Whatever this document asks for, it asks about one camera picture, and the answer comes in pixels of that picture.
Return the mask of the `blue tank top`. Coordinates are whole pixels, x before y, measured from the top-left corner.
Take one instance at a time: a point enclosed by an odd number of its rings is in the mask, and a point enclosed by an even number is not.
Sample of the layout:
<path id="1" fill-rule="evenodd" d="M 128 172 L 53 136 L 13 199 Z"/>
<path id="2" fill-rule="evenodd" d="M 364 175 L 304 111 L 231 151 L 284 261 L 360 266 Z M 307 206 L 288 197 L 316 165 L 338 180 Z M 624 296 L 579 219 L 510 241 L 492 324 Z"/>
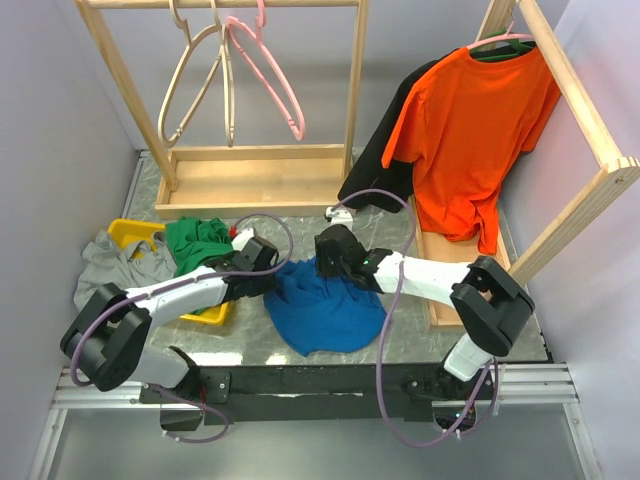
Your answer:
<path id="1" fill-rule="evenodd" d="M 380 334 L 386 310 L 378 295 L 340 277 L 318 276 L 313 258 L 287 262 L 275 279 L 277 288 L 263 296 L 264 307 L 298 354 L 352 353 Z"/>

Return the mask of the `yellow plastic tray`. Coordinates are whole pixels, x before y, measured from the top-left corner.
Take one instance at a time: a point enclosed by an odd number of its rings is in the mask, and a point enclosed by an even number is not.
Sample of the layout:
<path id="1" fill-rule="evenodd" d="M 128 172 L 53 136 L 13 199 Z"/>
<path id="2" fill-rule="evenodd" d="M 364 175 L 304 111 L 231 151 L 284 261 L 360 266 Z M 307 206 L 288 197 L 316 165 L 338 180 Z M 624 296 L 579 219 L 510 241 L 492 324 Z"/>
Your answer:
<path id="1" fill-rule="evenodd" d="M 122 250 L 126 250 L 129 247 L 144 241 L 149 244 L 148 251 L 156 252 L 158 247 L 154 241 L 153 235 L 155 232 L 164 230 L 165 226 L 160 223 L 118 218 L 111 222 L 107 232 Z M 203 325 L 222 326 L 230 312 L 231 304 L 227 302 L 219 306 L 208 308 L 200 315 L 191 313 L 182 315 L 180 319 L 182 321 Z"/>

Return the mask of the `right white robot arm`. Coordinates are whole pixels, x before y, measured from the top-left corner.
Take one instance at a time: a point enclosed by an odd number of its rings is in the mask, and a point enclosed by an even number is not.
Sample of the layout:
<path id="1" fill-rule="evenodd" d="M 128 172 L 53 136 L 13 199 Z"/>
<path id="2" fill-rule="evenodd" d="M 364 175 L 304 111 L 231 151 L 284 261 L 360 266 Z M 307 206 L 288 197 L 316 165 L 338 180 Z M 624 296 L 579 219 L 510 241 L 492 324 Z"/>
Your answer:
<path id="1" fill-rule="evenodd" d="M 460 398 L 493 357 L 505 357 L 535 310 L 529 294 L 493 258 L 439 262 L 400 252 L 371 250 L 348 227 L 331 225 L 315 237 L 316 272 L 363 291 L 401 293 L 453 308 L 465 334 L 443 361 L 440 391 Z"/>

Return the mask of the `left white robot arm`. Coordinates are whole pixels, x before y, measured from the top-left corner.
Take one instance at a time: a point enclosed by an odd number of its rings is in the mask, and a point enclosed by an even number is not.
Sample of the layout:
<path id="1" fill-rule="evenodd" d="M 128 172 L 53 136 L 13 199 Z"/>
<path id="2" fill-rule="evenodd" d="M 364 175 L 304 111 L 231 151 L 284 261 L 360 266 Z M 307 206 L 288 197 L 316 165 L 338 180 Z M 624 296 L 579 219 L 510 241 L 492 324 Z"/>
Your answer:
<path id="1" fill-rule="evenodd" d="M 164 387 L 176 401 L 193 399 L 200 388 L 198 365 L 177 347 L 155 347 L 155 329 L 197 310 L 217 307 L 275 288 L 277 248 L 252 235 L 240 248 L 194 271 L 147 287 L 99 287 L 62 336 L 60 349 L 75 373 L 107 392 L 128 380 Z"/>

